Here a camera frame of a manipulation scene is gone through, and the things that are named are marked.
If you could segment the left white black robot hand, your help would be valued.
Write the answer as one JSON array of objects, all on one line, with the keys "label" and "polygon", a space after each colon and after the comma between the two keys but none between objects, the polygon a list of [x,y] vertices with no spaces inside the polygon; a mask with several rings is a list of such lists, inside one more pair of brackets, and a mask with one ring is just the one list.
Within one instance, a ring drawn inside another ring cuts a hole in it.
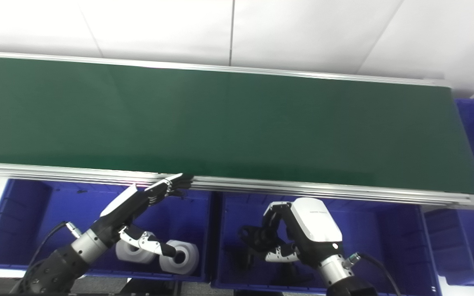
[{"label": "left white black robot hand", "polygon": [[183,196],[182,190],[190,189],[193,176],[179,173],[139,190],[136,184],[111,201],[100,214],[91,230],[107,247],[118,241],[124,241],[139,250],[148,251],[165,257],[175,257],[175,247],[162,243],[154,234],[135,226],[133,222],[149,207],[155,206],[169,196]]}]

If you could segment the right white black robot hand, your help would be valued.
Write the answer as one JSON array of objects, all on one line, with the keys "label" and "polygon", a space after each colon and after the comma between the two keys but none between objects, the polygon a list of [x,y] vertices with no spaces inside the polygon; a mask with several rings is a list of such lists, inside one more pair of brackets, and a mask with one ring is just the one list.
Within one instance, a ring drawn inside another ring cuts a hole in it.
[{"label": "right white black robot hand", "polygon": [[324,202],[299,197],[293,202],[272,202],[261,231],[272,236],[260,257],[267,262],[300,261],[316,269],[344,269],[342,233]]}]

